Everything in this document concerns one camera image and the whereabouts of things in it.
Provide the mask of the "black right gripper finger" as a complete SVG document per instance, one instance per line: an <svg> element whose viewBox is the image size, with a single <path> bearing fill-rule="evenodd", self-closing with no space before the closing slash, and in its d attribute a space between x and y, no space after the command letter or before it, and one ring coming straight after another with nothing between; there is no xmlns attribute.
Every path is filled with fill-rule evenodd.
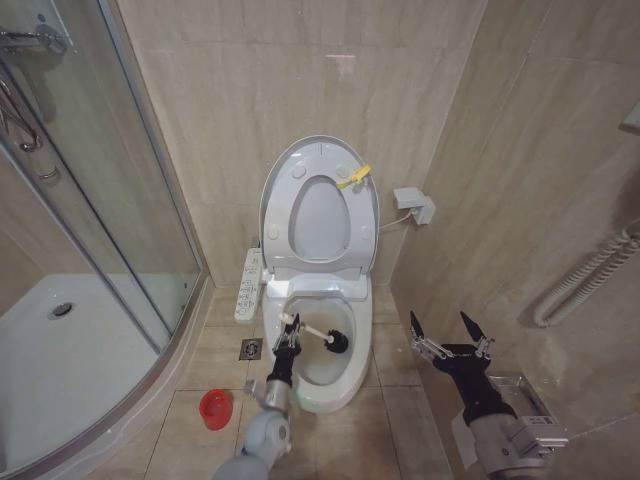
<svg viewBox="0 0 640 480"><path fill-rule="evenodd" d="M409 315L412 349L428 361L433 361L436 358L447 359L448 351L425 336L415 312L411 310Z"/></svg>
<svg viewBox="0 0 640 480"><path fill-rule="evenodd" d="M465 312L461 311L460 316L463 320L465 328L471 339L475 342L476 356L478 358L490 358L489 353L491 345L495 342L494 338L487 337L478 323L471 319Z"/></svg>

